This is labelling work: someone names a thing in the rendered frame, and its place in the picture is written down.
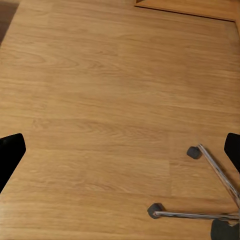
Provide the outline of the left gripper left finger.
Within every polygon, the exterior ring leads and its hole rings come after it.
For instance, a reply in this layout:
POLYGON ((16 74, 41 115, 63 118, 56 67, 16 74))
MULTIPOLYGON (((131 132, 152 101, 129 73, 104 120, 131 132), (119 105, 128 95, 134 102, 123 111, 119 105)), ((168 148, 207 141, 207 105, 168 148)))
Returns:
POLYGON ((0 138, 0 193, 26 152, 21 133, 0 138))

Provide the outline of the swivel chair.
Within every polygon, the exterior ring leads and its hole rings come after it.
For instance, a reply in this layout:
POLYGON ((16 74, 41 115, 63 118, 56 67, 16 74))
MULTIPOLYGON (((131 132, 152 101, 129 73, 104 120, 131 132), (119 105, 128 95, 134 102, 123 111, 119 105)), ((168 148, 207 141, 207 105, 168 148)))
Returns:
MULTIPOLYGON (((196 159, 200 151, 205 156, 222 184, 225 186, 230 196, 240 209, 240 194, 205 149, 202 144, 196 147, 191 146, 187 155, 193 159, 196 159)), ((230 212, 218 214, 201 214, 201 213, 184 213, 184 212, 168 212, 154 203, 148 208, 148 213, 153 219, 158 217, 166 218, 182 218, 182 219, 198 219, 198 220, 213 220, 211 225, 211 240, 240 240, 240 212, 230 212)))

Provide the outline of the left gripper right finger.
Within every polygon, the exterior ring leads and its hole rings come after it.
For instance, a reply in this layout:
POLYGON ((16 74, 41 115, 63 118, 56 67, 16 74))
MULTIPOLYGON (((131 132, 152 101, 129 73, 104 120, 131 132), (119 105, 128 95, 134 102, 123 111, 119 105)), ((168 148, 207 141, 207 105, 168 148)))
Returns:
POLYGON ((224 151, 230 158, 233 165, 240 173, 240 135, 228 133, 225 141, 224 151))

